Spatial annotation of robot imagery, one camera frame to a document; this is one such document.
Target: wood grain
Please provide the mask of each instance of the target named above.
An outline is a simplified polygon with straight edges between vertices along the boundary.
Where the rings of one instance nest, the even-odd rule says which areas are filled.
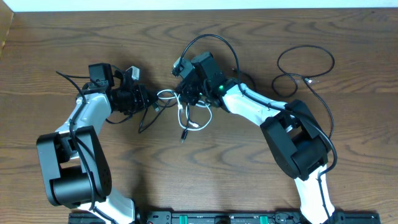
[[[275,99],[270,84],[280,74],[276,60],[283,50],[298,44],[330,50],[336,67],[313,87],[336,120],[339,161],[328,175],[331,200],[344,210],[376,211],[383,223],[398,222],[398,9],[16,14],[0,61],[0,222],[67,222],[70,211],[47,201],[35,148],[37,137],[58,128],[75,106],[76,91],[55,70],[87,75],[92,63],[135,65],[149,88],[173,88],[178,79],[170,74],[172,64],[204,33],[230,41],[241,68],[262,94]],[[188,56],[205,50],[233,75],[233,58],[220,41],[201,40]],[[281,64],[308,75],[326,69],[330,59],[303,49]],[[277,86],[291,91],[284,81]],[[324,107],[302,83],[294,98],[329,128]],[[198,122],[206,120],[200,110],[192,113]],[[137,134],[141,116],[105,124],[99,135],[114,186],[141,207],[299,208],[294,182],[274,162],[259,128],[244,118],[214,110],[209,127],[180,144],[175,109]]]

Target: white cable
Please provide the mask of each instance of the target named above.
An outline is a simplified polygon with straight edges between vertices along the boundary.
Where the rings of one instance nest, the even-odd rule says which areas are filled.
[[[208,124],[210,124],[210,121],[211,121],[211,119],[213,118],[213,113],[211,112],[210,106],[209,106],[209,104],[206,104],[206,103],[205,103],[204,101],[202,101],[202,100],[200,100],[200,103],[203,103],[204,105],[206,105],[205,107],[207,108],[207,110],[208,110],[209,113],[210,113],[210,119],[207,121],[207,123],[206,123],[205,125],[203,125],[203,126],[200,127],[200,128],[187,128],[186,126],[184,126],[184,125],[182,124],[182,122],[181,122],[180,110],[178,110],[178,111],[177,111],[178,123],[180,123],[180,126],[181,126],[182,129],[187,129],[188,131],[200,131],[200,130],[202,130],[203,128],[205,128],[206,126],[208,126]]]
[[[171,95],[174,95],[174,96],[170,96],[170,97],[160,97],[159,95],[162,94],[162,93],[170,93]],[[200,130],[202,130],[203,128],[205,128],[206,126],[208,126],[208,124],[210,124],[211,119],[213,118],[213,113],[211,112],[210,104],[209,104],[209,103],[205,103],[203,100],[199,100],[198,103],[197,103],[195,106],[197,106],[197,107],[199,107],[199,108],[207,108],[207,110],[208,110],[209,113],[210,113],[210,119],[209,119],[209,120],[207,121],[207,123],[206,123],[205,125],[203,125],[202,127],[200,127],[199,124],[197,124],[197,123],[191,121],[189,124],[191,124],[192,126],[194,126],[194,127],[196,127],[196,128],[187,128],[187,127],[186,127],[185,125],[183,125],[182,122],[181,122],[181,114],[180,114],[180,112],[181,112],[181,110],[183,110],[183,106],[182,106],[182,104],[181,104],[181,102],[180,102],[180,95],[177,95],[177,93],[174,92],[173,90],[160,90],[159,92],[157,92],[157,97],[158,97],[159,99],[161,99],[161,100],[171,100],[171,99],[176,99],[176,100],[177,100],[177,106],[178,106],[178,110],[177,110],[178,123],[180,124],[180,126],[181,126],[182,129],[187,129],[188,131],[200,131]],[[185,109],[185,116],[186,116],[187,119],[188,119],[188,110],[187,110],[187,109],[188,109],[188,105],[187,105],[187,107],[186,107],[186,109]]]
[[[160,95],[161,93],[164,93],[164,92],[170,93],[171,95],[174,95],[174,96],[171,96],[171,97],[160,97],[159,95]],[[161,100],[172,100],[172,99],[175,99],[175,98],[176,98],[176,96],[175,96],[173,90],[161,90],[161,91],[158,91],[156,95],[157,95],[157,97],[158,97],[159,99],[161,99]]]

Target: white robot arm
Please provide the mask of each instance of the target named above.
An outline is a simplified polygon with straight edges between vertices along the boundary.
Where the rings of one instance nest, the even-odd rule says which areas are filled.
[[[246,94],[262,101],[264,104],[271,104],[281,109],[284,109],[286,105],[285,102],[274,101],[253,92],[245,84],[241,84],[241,88]],[[244,96],[239,90],[238,85],[235,85],[226,92],[225,96],[223,96],[223,101],[230,113],[244,116],[258,126],[264,123],[267,118],[274,117],[280,113],[279,110],[268,108]],[[289,132],[292,130],[292,127],[289,126],[285,130]],[[302,180],[299,177],[294,179],[301,200],[300,210],[304,217],[311,223],[323,223],[328,219],[325,209],[323,208],[320,188],[318,186],[318,174],[324,171],[326,167],[327,165],[325,164],[316,168],[309,174],[307,180]],[[332,214],[335,208],[330,202],[326,185],[326,175],[322,175],[321,179],[326,207],[328,212]]]
[[[112,187],[97,135],[112,111],[132,115],[157,97],[143,85],[134,85],[139,74],[136,67],[116,70],[113,75],[111,66],[101,63],[90,65],[89,71],[91,82],[83,90],[77,87],[80,94],[70,117],[54,133],[37,140],[45,191],[54,206],[86,210],[109,224],[132,223],[136,219],[134,202]],[[121,79],[121,85],[112,90],[113,77]],[[76,158],[80,158],[80,166],[61,167]]]

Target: white backdrop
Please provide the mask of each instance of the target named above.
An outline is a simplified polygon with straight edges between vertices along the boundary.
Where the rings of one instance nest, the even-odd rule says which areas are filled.
[[[3,0],[14,12],[398,7],[398,0]]]

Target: cable connector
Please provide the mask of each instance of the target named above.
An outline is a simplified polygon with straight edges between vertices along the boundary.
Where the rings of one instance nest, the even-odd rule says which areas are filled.
[[[304,81],[307,83],[312,83],[312,79],[309,79],[309,78],[304,78]]]
[[[154,107],[156,113],[160,111],[159,105],[157,103],[154,103],[152,106]]]
[[[182,131],[182,134],[181,134],[181,144],[184,143],[184,141],[186,140],[187,134],[188,134],[188,129],[185,128],[185,129]]]
[[[200,127],[200,125],[198,123],[193,122],[193,121],[188,121],[188,124],[190,124],[194,128],[199,128]]]

